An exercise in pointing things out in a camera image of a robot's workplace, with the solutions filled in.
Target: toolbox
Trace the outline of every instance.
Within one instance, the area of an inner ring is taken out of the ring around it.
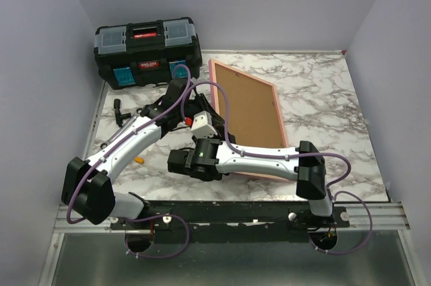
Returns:
[[[169,83],[177,65],[194,78],[202,66],[201,47],[191,18],[99,27],[94,41],[99,75],[112,89]],[[175,77],[187,77],[179,67]]]

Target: orange object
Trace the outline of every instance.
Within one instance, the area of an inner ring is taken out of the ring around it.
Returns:
[[[144,160],[143,160],[143,158],[140,158],[140,157],[135,157],[135,162],[137,162],[139,164],[145,163]]]

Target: marble surface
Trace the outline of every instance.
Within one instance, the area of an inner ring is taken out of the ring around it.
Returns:
[[[360,111],[352,80],[342,55],[324,54],[203,54],[198,81],[209,78],[208,60],[216,59],[277,86],[288,141],[313,142],[320,151],[336,152],[352,163],[352,173],[331,191],[348,190],[367,201],[387,201],[370,138]],[[209,87],[202,85],[209,99]],[[115,124],[113,100],[120,98],[122,112],[152,103],[166,87],[132,87],[119,91],[110,88],[103,106],[93,150],[108,139]],[[242,175],[225,176],[221,181],[201,182],[168,173],[166,161],[171,149],[193,146],[189,130],[169,133],[141,153],[145,164],[128,165],[114,185],[117,192],[135,192],[146,199],[193,201],[268,201],[300,200],[295,182],[274,182]],[[340,177],[345,164],[327,158],[327,180]],[[348,200],[340,195],[339,200]]]

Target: robotic arm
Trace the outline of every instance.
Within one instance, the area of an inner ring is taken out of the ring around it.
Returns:
[[[161,115],[178,100],[186,88],[185,79],[173,79],[166,94],[153,104],[145,106],[134,115],[105,144],[102,150],[86,161],[74,158],[66,170],[62,201],[68,205],[72,194],[88,170],[93,172],[79,191],[73,210],[93,224],[103,222],[107,217],[135,219],[141,215],[145,201],[134,194],[114,193],[112,183],[124,168],[145,148],[177,127],[182,122],[179,106],[143,130],[137,128]],[[269,174],[287,180],[297,181],[296,194],[307,199],[311,213],[316,217],[330,217],[333,205],[325,189],[325,160],[321,156],[288,159],[290,155],[317,152],[308,141],[300,146],[285,149],[268,149],[239,146],[239,150],[263,155],[283,155],[285,159],[265,159],[238,154],[229,148],[224,136],[224,120],[213,110],[203,94],[185,104],[185,116],[194,119],[191,130],[196,146],[192,150],[172,150],[168,158],[168,170],[203,181],[220,180],[222,174],[250,172]],[[234,136],[229,141],[235,143]],[[125,141],[115,147],[117,142]],[[115,148],[109,156],[105,155]]]

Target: bolt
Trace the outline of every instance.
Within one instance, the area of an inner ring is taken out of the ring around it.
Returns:
[[[341,212],[339,217],[341,218],[341,220],[343,220],[345,222],[349,221],[349,219],[350,219],[350,215],[347,212]]]
[[[289,219],[290,222],[295,222],[297,217],[298,216],[294,212],[290,212],[289,215],[288,215],[288,219]]]

